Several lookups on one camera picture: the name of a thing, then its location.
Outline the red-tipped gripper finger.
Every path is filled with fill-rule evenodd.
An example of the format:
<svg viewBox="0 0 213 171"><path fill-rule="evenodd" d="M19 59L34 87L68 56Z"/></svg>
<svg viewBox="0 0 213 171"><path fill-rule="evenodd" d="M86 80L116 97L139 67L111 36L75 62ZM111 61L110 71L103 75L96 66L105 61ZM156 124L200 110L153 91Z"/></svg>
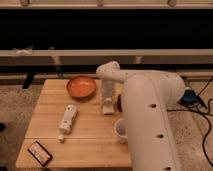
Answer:
<svg viewBox="0 0 213 171"><path fill-rule="evenodd" d="M119 94L117 97L117 108L118 108L119 112L122 112L121 94Z"/></svg>

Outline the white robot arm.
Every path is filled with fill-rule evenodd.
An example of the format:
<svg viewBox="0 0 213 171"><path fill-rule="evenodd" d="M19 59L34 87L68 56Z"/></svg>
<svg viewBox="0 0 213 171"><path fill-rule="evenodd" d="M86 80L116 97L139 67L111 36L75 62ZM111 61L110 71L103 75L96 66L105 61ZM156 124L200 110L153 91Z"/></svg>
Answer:
<svg viewBox="0 0 213 171"><path fill-rule="evenodd" d="M99 66L102 94L123 85L121 106L132 171L182 171L167 107L184 95L183 79L174 72L122 70L116 61Z"/></svg>

